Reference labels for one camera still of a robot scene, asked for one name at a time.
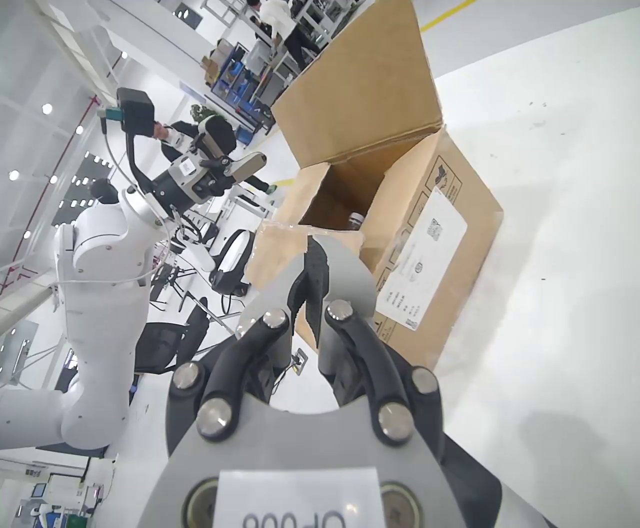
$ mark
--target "bottle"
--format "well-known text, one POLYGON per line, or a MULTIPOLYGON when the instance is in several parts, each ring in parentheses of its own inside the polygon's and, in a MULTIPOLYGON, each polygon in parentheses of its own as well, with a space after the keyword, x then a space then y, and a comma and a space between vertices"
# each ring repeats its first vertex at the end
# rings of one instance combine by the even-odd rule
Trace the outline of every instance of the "bottle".
POLYGON ((348 231, 359 231, 362 227, 362 222, 364 222, 364 216, 357 212, 352 212, 349 215, 349 224, 347 227, 348 231))

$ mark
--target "barcode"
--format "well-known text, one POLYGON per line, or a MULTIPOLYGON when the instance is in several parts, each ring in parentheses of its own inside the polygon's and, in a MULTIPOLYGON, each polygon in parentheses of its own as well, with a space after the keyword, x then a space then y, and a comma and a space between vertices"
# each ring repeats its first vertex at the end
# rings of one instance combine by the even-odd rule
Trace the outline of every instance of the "barcode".
POLYGON ((427 229, 427 235, 433 238, 436 242, 440 238, 440 234, 442 233, 442 226, 437 222, 435 218, 431 220, 431 225, 427 229))

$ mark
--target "white label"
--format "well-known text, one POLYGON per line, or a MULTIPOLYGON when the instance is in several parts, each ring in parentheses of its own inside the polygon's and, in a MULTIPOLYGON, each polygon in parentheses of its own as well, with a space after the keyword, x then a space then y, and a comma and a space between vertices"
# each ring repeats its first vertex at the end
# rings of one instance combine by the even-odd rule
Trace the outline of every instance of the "white label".
POLYGON ((385 528, 375 468, 222 471, 214 528, 385 528))
POLYGON ((180 165, 178 165, 178 167, 180 167, 180 171, 184 176, 188 176, 196 170, 196 166, 193 164, 190 158, 185 159, 180 165))
POLYGON ((378 294, 376 310, 416 330, 465 232, 467 222, 435 187, 378 294))

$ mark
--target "man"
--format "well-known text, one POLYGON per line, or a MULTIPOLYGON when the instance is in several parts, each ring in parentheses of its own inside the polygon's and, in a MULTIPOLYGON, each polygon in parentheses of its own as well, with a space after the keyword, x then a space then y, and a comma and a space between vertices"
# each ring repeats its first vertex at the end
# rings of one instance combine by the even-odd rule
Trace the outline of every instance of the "man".
POLYGON ((284 41, 284 47, 298 64, 300 73, 307 67, 302 48, 311 50, 316 55, 320 48, 298 27, 291 18, 289 4, 285 0, 247 0, 247 3, 260 13, 260 19, 272 27, 271 39, 275 49, 284 41))
MULTIPOLYGON (((222 116, 216 115, 207 121, 207 132, 226 156, 235 150, 236 135, 232 126, 222 116)), ((157 121, 154 124, 154 138, 160 140, 162 153, 171 162, 187 152, 191 140, 197 135, 198 126, 184 121, 177 121, 171 126, 162 125, 157 121)), ((249 176, 244 181, 267 195, 278 188, 277 185, 269 185, 256 176, 249 176)))

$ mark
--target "black pants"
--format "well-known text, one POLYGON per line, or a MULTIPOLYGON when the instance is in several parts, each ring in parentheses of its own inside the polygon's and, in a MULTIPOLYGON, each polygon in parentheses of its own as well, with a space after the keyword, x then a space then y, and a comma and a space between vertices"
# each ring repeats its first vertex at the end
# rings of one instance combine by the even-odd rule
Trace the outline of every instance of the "black pants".
POLYGON ((311 42, 311 39, 298 26, 296 26, 296 29, 291 31, 287 40, 284 41, 284 47, 287 48, 287 51, 291 53, 293 60, 298 64, 300 73, 302 73, 302 70, 307 67, 302 48, 311 50, 316 55, 320 53, 320 48, 318 48, 314 42, 311 42))
POLYGON ((256 189, 258 189, 259 191, 262 191, 263 193, 266 193, 267 189, 269 189, 269 184, 267 182, 263 182, 256 176, 249 176, 244 181, 247 182, 252 187, 255 187, 256 189))

